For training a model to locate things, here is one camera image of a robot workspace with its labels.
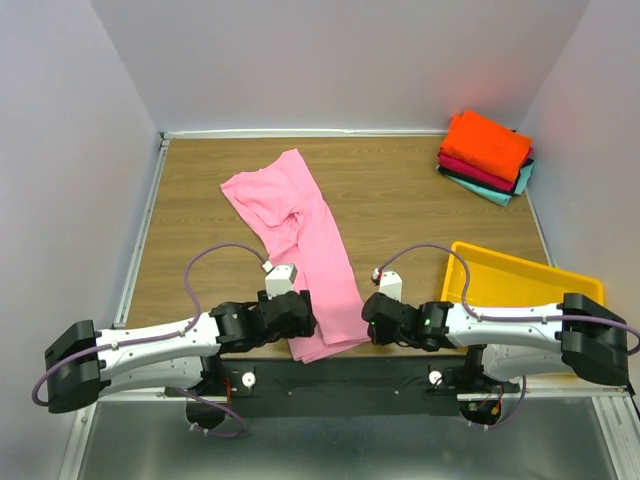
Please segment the folded cloth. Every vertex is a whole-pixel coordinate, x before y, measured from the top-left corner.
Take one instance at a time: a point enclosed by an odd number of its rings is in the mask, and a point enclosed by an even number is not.
[[[221,185],[242,219],[262,239],[273,264],[294,263],[296,290],[309,290],[318,320],[311,338],[289,340],[304,363],[369,341],[362,298],[340,232],[298,150]]]
[[[493,203],[497,203],[498,205],[502,205],[504,207],[509,203],[509,200],[511,200],[511,197],[512,197],[511,195],[507,195],[505,193],[499,193],[493,190],[479,187],[478,185],[474,185],[473,183],[467,182],[465,180],[460,180],[459,178],[450,177],[440,169],[440,165],[436,167],[436,170],[438,170],[445,177],[449,177],[454,182],[462,185],[463,187],[471,190],[474,193],[477,193],[481,197],[484,197],[487,200],[492,201]],[[527,186],[527,182],[529,181],[529,177],[531,177],[532,170],[533,170],[533,163],[530,163],[522,167],[522,169],[520,170],[520,177],[518,179],[518,183],[516,185],[516,188],[514,189],[515,195],[522,195],[522,192],[524,192],[524,189]]]
[[[529,148],[529,151],[527,152],[527,158],[529,157],[529,155],[531,155],[531,153],[533,153],[533,148]],[[487,185],[491,185],[503,192],[513,190],[517,184],[517,178],[515,181],[509,182],[503,178],[496,177],[495,175],[491,175],[490,173],[487,173],[484,170],[479,169],[478,167],[474,167],[473,165],[470,165],[463,160],[450,157],[449,155],[447,155],[446,153],[443,153],[442,151],[438,153],[438,159],[439,159],[438,163],[442,165],[444,168],[453,170],[454,172],[461,173],[468,177],[473,177],[479,180],[480,182],[486,183]]]
[[[449,133],[440,148],[445,155],[515,182],[531,143],[529,137],[467,110],[451,119]]]
[[[522,165],[522,168],[531,165],[533,163],[533,159],[532,158],[528,158],[526,162],[524,162],[524,164]],[[445,175],[447,175],[448,177],[454,177],[454,178],[458,178],[460,180],[464,180],[465,182],[469,182],[472,183],[478,187],[482,187],[482,188],[486,188],[487,190],[492,190],[494,192],[498,192],[498,193],[504,193],[506,195],[515,195],[515,191],[516,191],[516,187],[518,185],[518,181],[516,181],[516,183],[513,184],[513,187],[510,190],[502,190],[500,188],[494,187],[493,185],[490,185],[488,183],[482,182],[480,180],[478,180],[475,177],[471,177],[469,175],[465,175],[464,173],[460,173],[457,172],[455,170],[451,170],[449,168],[443,167],[442,164],[439,164],[439,172],[443,173]]]

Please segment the folded clothes stack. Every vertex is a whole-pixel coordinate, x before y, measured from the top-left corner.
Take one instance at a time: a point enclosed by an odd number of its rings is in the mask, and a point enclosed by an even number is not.
[[[467,110],[451,119],[436,169],[498,205],[507,205],[527,186],[532,140]]]

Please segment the gray floor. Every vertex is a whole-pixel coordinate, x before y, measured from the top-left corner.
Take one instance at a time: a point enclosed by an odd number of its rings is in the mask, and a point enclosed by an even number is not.
[[[529,398],[483,432],[423,415],[254,419],[246,437],[189,433],[182,402],[100,402],[91,480],[616,478],[589,398]]]

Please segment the teal cloth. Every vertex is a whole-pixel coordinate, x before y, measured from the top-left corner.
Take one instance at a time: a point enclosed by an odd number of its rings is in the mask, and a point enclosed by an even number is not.
[[[531,177],[532,170],[533,163],[520,169],[520,178],[518,179],[518,183],[516,184],[516,188],[514,189],[514,193],[516,195],[522,195],[522,192],[524,192],[524,188],[527,186],[529,177]],[[503,207],[509,203],[509,200],[511,200],[511,195],[507,195],[506,193],[495,192],[493,190],[489,190],[488,188],[479,187],[478,185],[474,185],[471,182],[460,180],[459,178],[450,177],[449,175],[445,175],[445,177],[450,178],[454,182],[462,185],[464,188],[471,190],[473,193],[477,193],[481,197],[484,197],[493,203],[497,203],[498,205],[502,205]]]

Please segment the wooden tabletop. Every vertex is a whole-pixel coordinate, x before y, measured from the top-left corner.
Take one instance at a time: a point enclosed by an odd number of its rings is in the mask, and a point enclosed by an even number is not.
[[[265,167],[298,148],[335,217],[363,299],[372,270],[420,241],[463,240],[546,263],[525,196],[495,205],[435,171],[442,137],[270,138],[171,140],[133,293],[128,328],[193,315],[182,274],[189,259],[219,242],[265,251],[220,191],[236,173]],[[447,255],[419,249],[393,264],[404,280],[403,301],[440,298]],[[251,301],[264,274],[251,254],[225,249],[202,258],[191,283],[203,309]],[[361,345],[341,355],[420,353]],[[289,356],[285,341],[244,356]]]

